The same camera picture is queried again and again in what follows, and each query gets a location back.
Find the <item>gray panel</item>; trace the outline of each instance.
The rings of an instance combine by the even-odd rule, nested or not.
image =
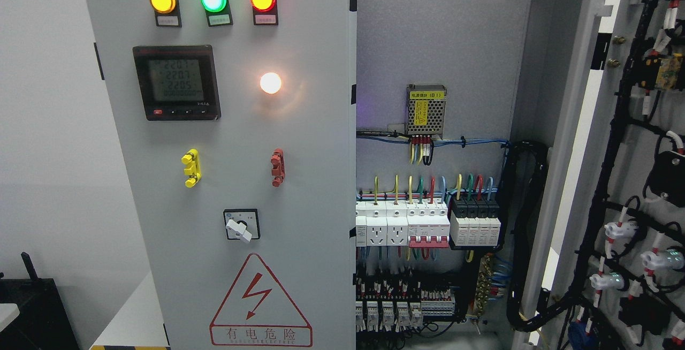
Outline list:
[[[406,86],[447,87],[444,138],[508,138],[529,0],[359,0],[357,127],[386,129],[406,119]],[[357,186],[385,189],[394,175],[458,172],[499,177],[496,145],[444,147],[430,167],[409,165],[409,148],[357,142]]]
[[[199,0],[179,0],[181,29],[157,28],[147,0],[87,1],[171,346],[213,348],[210,322],[256,252],[313,326],[314,348],[352,348],[347,0],[278,0],[277,27],[254,26],[249,0],[230,0],[235,24],[218,28]],[[214,48],[222,118],[146,121],[131,48],[204,43]],[[274,96],[258,86],[270,71],[284,81]],[[191,147],[203,178],[188,189],[180,158]],[[279,188],[274,148],[286,160]],[[228,242],[225,208],[259,209],[261,239]],[[245,323],[245,313],[230,315]]]

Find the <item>warning sign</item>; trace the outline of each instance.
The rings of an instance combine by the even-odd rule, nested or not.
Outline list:
[[[311,325],[256,253],[247,255],[212,323],[215,346],[311,347]]]

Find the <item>power socket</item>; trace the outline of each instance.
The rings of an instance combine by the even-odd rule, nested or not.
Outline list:
[[[387,218],[367,217],[367,246],[387,245]]]
[[[226,226],[228,220],[233,219],[237,223],[245,223],[247,230],[252,233],[252,240],[260,238],[259,216],[256,208],[234,208],[223,210],[223,225]],[[232,235],[226,230],[228,240],[240,240],[240,237]]]
[[[409,224],[407,218],[387,218],[388,246],[406,246],[409,239]]]

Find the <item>fuse holder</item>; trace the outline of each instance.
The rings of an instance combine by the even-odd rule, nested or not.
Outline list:
[[[278,187],[286,179],[286,165],[283,160],[283,150],[276,148],[271,154],[271,175],[273,176],[272,186]]]
[[[200,170],[200,152],[195,148],[188,150],[188,152],[181,157],[181,162],[186,165],[183,169],[183,174],[188,177],[188,179],[186,179],[186,187],[195,187],[202,178],[202,172]]]

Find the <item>white connector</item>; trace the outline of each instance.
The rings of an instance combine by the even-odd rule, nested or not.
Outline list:
[[[590,277],[590,284],[595,290],[606,290],[609,288],[622,289],[626,282],[617,272],[611,274],[594,274]]]
[[[644,268],[647,270],[673,269],[680,270],[685,265],[682,253],[672,248],[665,252],[643,252],[640,254]]]
[[[247,225],[245,223],[238,223],[233,219],[229,219],[226,223],[226,230],[228,233],[239,238],[245,243],[250,243],[252,240],[252,233],[247,230]]]
[[[619,226],[619,223],[607,223],[604,225],[604,233],[610,239],[629,239],[635,236],[638,225],[634,222],[626,222]]]

